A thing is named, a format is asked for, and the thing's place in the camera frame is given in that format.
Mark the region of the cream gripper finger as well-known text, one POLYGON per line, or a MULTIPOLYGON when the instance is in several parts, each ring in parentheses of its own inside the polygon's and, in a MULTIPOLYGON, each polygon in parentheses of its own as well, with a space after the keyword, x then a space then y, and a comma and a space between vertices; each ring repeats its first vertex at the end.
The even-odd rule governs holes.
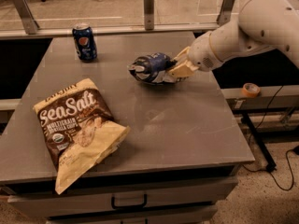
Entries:
POLYGON ((186 47, 183 49, 174 59, 173 61, 175 63, 183 63, 188 59, 188 53, 189 53, 190 47, 186 47))
POLYGON ((199 67, 192 63, 181 63, 173 66, 166 73, 173 78, 185 78, 192 76, 199 67))

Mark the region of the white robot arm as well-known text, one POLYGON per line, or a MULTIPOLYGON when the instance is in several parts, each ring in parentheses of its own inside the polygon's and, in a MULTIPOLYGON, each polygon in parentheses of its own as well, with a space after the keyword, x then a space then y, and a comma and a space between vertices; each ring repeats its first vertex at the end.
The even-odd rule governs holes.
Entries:
POLYGON ((278 49, 299 67, 299 14, 288 0, 246 0, 238 16, 195 38, 167 74, 175 78, 211 71, 236 57, 278 49))

